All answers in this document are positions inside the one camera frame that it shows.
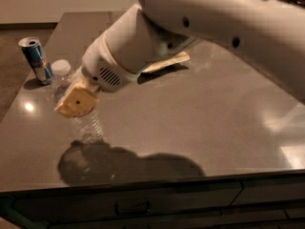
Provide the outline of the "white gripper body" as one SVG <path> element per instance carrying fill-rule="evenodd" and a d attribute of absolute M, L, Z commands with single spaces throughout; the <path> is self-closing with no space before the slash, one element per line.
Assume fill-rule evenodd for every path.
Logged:
<path fill-rule="evenodd" d="M 114 59 L 106 34 L 103 33 L 87 48 L 71 81 L 84 81 L 92 88 L 100 88 L 102 92 L 115 93 L 135 82 L 138 76 L 138 73 L 129 72 Z"/>

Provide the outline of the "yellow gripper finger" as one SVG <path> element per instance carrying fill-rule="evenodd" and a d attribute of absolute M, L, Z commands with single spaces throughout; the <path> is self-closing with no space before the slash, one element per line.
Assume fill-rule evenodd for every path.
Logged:
<path fill-rule="evenodd" d="M 84 81 L 73 82 L 56 101 L 54 110 L 68 118 L 79 117 L 92 110 L 98 103 L 97 94 Z"/>

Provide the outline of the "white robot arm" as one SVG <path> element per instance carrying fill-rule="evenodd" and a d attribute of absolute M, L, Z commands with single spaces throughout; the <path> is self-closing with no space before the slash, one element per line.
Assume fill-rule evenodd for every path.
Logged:
<path fill-rule="evenodd" d="M 85 115 L 98 92 L 119 91 L 198 39 L 218 44 L 305 100 L 301 7 L 275 0 L 138 0 L 88 47 L 55 110 Z"/>

